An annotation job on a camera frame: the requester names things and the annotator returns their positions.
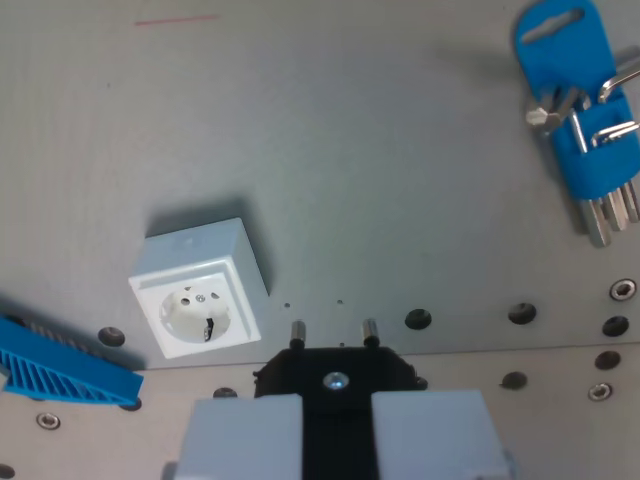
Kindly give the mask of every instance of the red line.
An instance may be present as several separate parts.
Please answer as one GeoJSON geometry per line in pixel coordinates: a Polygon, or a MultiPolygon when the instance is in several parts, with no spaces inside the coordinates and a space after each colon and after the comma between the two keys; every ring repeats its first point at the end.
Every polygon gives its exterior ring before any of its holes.
{"type": "Polygon", "coordinates": [[[144,22],[136,22],[136,27],[144,27],[147,25],[162,25],[164,23],[182,23],[182,22],[197,22],[200,20],[217,20],[220,15],[202,15],[200,17],[187,17],[187,18],[167,18],[164,20],[147,20],[144,22]]]}

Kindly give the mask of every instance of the blue plastic comb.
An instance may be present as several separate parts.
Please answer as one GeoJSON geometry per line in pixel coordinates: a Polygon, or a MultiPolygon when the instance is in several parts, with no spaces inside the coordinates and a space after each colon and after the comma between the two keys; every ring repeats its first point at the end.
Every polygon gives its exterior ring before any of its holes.
{"type": "Polygon", "coordinates": [[[602,95],[605,82],[616,76],[616,65],[600,15],[588,0],[538,3],[519,20],[515,46],[538,101],[542,102],[549,92],[562,97],[572,88],[584,92],[590,100],[585,102],[590,103],[588,107],[583,111],[576,108],[551,133],[551,141],[569,191],[582,207],[592,240],[606,246],[610,237],[606,238],[608,225],[600,224],[605,222],[601,207],[613,230],[624,230],[629,220],[640,221],[631,183],[640,171],[640,144],[637,135],[628,134],[638,126],[622,89],[610,89],[606,98],[602,95]],[[567,16],[572,18],[569,23],[529,40],[541,26],[567,16]],[[623,131],[625,125],[631,128],[623,131]],[[607,130],[614,134],[602,133],[607,130]]]}
{"type": "Polygon", "coordinates": [[[35,399],[135,405],[143,377],[0,317],[5,390],[35,399]]]}

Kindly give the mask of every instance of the screw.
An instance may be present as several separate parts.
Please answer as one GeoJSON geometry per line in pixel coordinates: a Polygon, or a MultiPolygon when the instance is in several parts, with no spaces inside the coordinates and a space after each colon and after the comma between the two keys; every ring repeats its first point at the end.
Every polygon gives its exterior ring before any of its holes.
{"type": "Polygon", "coordinates": [[[629,300],[633,297],[636,294],[636,291],[636,282],[630,278],[623,278],[611,285],[609,295],[618,302],[624,302],[625,300],[629,300]]]}
{"type": "Polygon", "coordinates": [[[611,396],[613,387],[608,383],[596,383],[589,389],[589,400],[592,402],[602,402],[611,396]]]}
{"type": "Polygon", "coordinates": [[[418,390],[426,390],[429,388],[429,382],[422,377],[416,377],[416,386],[418,387],[418,390]]]}
{"type": "Polygon", "coordinates": [[[36,423],[45,430],[57,430],[60,428],[60,419],[53,413],[40,413],[36,417],[36,423]]]}
{"type": "Polygon", "coordinates": [[[349,377],[342,372],[331,372],[325,375],[322,383],[324,383],[324,386],[329,390],[338,391],[347,388],[349,385],[349,377]]]}

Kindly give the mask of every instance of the metal pin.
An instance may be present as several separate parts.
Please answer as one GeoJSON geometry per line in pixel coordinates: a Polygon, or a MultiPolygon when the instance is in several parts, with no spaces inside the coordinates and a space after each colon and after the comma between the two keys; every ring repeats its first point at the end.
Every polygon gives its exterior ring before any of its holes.
{"type": "Polygon", "coordinates": [[[291,324],[291,341],[289,348],[303,349],[307,340],[307,326],[302,320],[296,320],[291,324]]]}
{"type": "Polygon", "coordinates": [[[598,103],[605,103],[616,88],[623,83],[636,78],[638,75],[640,75],[640,62],[634,63],[628,68],[622,70],[615,77],[604,82],[598,94],[598,103]]]}
{"type": "Polygon", "coordinates": [[[637,123],[634,122],[633,125],[630,125],[627,128],[621,128],[620,130],[616,130],[615,132],[613,132],[612,134],[610,134],[607,138],[604,139],[605,142],[613,142],[615,140],[619,140],[620,138],[624,137],[625,135],[631,133],[631,132],[635,132],[638,128],[640,128],[640,125],[638,125],[637,123]]]}
{"type": "Polygon", "coordinates": [[[622,199],[627,209],[627,215],[631,223],[640,222],[640,206],[638,205],[638,196],[633,186],[633,181],[625,183],[622,188],[622,199]]]}
{"type": "Polygon", "coordinates": [[[620,189],[618,188],[613,192],[607,193],[602,200],[604,213],[609,219],[611,229],[614,232],[626,230],[629,224],[629,219],[627,217],[627,209],[624,206],[624,200],[620,189]]]}
{"type": "Polygon", "coordinates": [[[368,319],[362,322],[362,337],[364,338],[365,347],[377,347],[380,345],[378,326],[375,320],[368,319]]]}
{"type": "Polygon", "coordinates": [[[626,130],[627,128],[633,127],[634,125],[636,126],[635,128],[623,134],[623,135],[626,135],[627,133],[630,133],[633,130],[636,130],[638,128],[638,124],[636,122],[634,121],[624,122],[624,123],[619,123],[618,125],[614,125],[613,127],[603,128],[602,130],[599,130],[593,134],[593,137],[591,137],[591,145],[595,148],[599,145],[600,139],[602,137],[607,137],[612,133],[617,133],[621,130],[626,130]]]}
{"type": "MultiPolygon", "coordinates": [[[[571,110],[569,113],[569,123],[571,124],[571,131],[573,132],[576,143],[580,148],[580,153],[587,153],[589,151],[587,142],[584,138],[584,134],[582,133],[580,121],[578,120],[578,115],[575,110],[571,110]]],[[[596,247],[606,247],[607,245],[610,245],[611,230],[604,218],[600,202],[598,200],[581,200],[580,210],[582,210],[582,215],[587,225],[591,242],[596,247]]]]}

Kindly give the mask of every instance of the allen key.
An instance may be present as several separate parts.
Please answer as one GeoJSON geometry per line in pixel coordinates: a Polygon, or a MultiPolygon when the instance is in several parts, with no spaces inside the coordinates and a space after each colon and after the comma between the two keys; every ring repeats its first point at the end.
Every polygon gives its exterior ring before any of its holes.
{"type": "MultiPolygon", "coordinates": [[[[578,144],[580,153],[587,153],[589,151],[587,142],[584,139],[578,115],[573,109],[569,112],[569,123],[571,124],[571,131],[573,132],[573,137],[578,144]]],[[[587,224],[587,230],[589,231],[591,242],[596,247],[606,247],[610,245],[611,229],[604,218],[604,213],[600,207],[599,200],[580,200],[579,205],[584,221],[587,224]]]]}

